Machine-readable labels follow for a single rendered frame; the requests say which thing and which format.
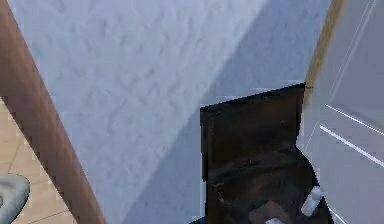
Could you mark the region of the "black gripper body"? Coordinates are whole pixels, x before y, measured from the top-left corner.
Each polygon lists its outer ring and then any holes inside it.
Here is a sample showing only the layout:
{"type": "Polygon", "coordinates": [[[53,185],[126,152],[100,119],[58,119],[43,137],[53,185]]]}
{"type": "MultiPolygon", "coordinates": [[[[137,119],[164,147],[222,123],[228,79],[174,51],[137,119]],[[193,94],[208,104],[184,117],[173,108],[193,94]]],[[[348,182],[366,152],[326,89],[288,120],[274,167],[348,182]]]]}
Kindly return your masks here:
{"type": "Polygon", "coordinates": [[[219,193],[207,189],[207,224],[250,224],[247,212],[238,206],[224,203],[219,193]]]}

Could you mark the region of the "grey floor cushion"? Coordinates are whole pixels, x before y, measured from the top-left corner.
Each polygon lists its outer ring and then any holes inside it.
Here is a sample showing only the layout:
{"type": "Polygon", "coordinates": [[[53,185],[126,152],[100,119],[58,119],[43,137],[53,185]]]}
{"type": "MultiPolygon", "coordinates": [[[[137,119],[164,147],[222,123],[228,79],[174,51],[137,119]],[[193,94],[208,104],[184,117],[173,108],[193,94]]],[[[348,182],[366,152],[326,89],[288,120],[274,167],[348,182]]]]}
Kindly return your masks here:
{"type": "Polygon", "coordinates": [[[19,174],[0,174],[0,224],[11,224],[30,193],[29,180],[19,174]]]}

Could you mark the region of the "grey room door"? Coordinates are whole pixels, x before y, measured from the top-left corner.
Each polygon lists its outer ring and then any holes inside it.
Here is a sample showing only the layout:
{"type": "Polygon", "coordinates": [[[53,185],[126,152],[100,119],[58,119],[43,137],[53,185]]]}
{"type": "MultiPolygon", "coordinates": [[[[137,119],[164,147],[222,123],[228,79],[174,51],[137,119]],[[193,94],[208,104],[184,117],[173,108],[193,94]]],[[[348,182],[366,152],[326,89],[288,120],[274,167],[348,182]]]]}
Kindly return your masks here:
{"type": "Polygon", "coordinates": [[[346,0],[297,146],[335,224],[384,224],[384,0],[346,0]]]}

